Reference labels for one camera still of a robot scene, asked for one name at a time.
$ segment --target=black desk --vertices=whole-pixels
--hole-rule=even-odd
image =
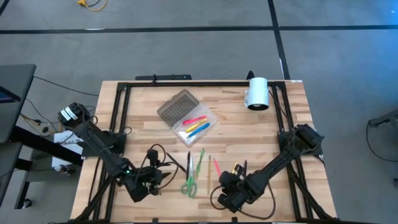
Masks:
[[[74,165],[81,166],[83,164],[79,154],[16,126],[32,84],[35,69],[35,65],[0,65],[0,85],[21,98],[19,102],[0,103],[0,175],[10,172],[14,168],[28,171],[19,191],[15,208],[22,208],[29,183],[34,181],[32,175],[29,175],[29,171],[34,170],[33,167],[37,165],[33,160],[28,161],[18,158],[22,145],[46,152],[49,155],[46,158],[47,164],[51,156],[71,162]],[[0,178],[0,205],[11,176],[12,172]]]

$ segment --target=scissors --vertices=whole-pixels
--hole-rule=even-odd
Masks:
[[[193,161],[192,156],[190,156],[189,160],[189,175],[187,181],[181,186],[181,193],[183,195],[188,195],[189,198],[194,198],[197,194],[198,185],[195,182],[195,178],[193,175]]]

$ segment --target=butcher block tabletop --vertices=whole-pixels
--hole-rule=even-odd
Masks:
[[[301,81],[285,81],[290,108],[295,125],[312,124],[310,108]],[[117,81],[105,81],[102,84],[95,115],[98,117],[97,126],[108,130],[111,113],[114,105]],[[134,203],[125,187],[116,186],[111,222],[151,222],[158,218],[160,222],[230,222],[237,217],[239,222],[259,222],[255,218],[247,217],[239,212],[216,210],[211,206],[208,194],[208,156],[215,158],[221,171],[231,171],[235,162],[243,165],[248,161],[248,173],[262,169],[267,163],[279,154],[277,132],[279,131],[275,104],[269,97],[269,109],[252,111],[243,104],[244,91],[248,87],[203,86],[203,87],[133,87],[131,89],[127,111],[126,126],[132,128],[127,136],[124,157],[128,158],[136,167],[139,167],[151,145],[161,144],[181,165],[187,165],[187,153],[191,152],[194,168],[200,159],[200,151],[204,148],[205,155],[201,163],[200,173],[195,178],[198,191],[195,198],[182,195],[180,188],[185,182],[185,173],[179,170],[174,180],[161,191],[161,195],[149,195],[141,202]],[[171,97],[182,90],[188,90],[201,104],[205,105],[216,117],[217,123],[190,148],[184,145],[174,131],[162,121],[157,110]],[[284,108],[282,94],[279,93],[281,107]],[[119,125],[124,93],[118,109],[116,127]],[[335,207],[328,185],[323,164],[313,156],[302,156],[303,169],[307,180],[307,187],[317,202],[331,216],[335,217]],[[77,217],[87,206],[91,183],[95,173],[97,157],[90,157],[83,163],[80,180],[76,191],[71,218]],[[210,192],[217,186],[218,173],[211,161]],[[161,167],[164,172],[174,172],[175,166]],[[94,184],[94,192],[98,188],[101,164]],[[169,175],[162,183],[169,181]],[[292,197],[286,170],[280,171],[271,178],[271,187],[276,199],[276,211],[268,221],[292,222],[295,221]],[[216,202],[221,191],[214,193]],[[300,210],[305,217],[302,194],[297,188]],[[104,217],[108,192],[103,197],[100,218]],[[269,188],[264,195],[252,205],[244,204],[243,211],[252,215],[266,217],[272,210],[272,198]]]

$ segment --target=gray carpet floor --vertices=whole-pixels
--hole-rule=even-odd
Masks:
[[[396,1],[274,0],[280,26],[398,24]],[[175,26],[271,26],[267,1],[113,0],[90,12],[73,0],[10,0],[0,30],[94,29]],[[333,201],[343,220],[396,223],[398,164],[376,158],[366,144],[366,124],[398,109],[398,30],[282,31],[291,79],[303,80],[313,120],[326,138],[323,150]],[[35,75],[98,93],[103,80],[136,75],[190,74],[201,79],[282,79],[273,31],[115,34],[0,34],[0,64],[34,63]],[[51,120],[77,101],[96,98],[34,80],[30,99]],[[23,112],[37,118],[31,105]],[[33,131],[24,122],[18,125]],[[386,124],[369,130],[382,157],[398,159],[397,133]],[[24,149],[21,157],[29,157]],[[23,172],[15,172],[0,208],[2,223],[68,220],[78,175],[34,183],[35,203],[14,210]]]

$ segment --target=blue marker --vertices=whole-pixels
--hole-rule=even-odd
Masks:
[[[210,126],[210,123],[206,123],[206,124],[200,126],[200,127],[199,127],[198,129],[196,129],[194,132],[192,132],[191,134],[189,134],[189,135],[188,135],[188,138],[190,138],[190,137],[192,137],[192,136],[198,134],[200,131],[202,131],[202,130],[208,128],[209,126]]]

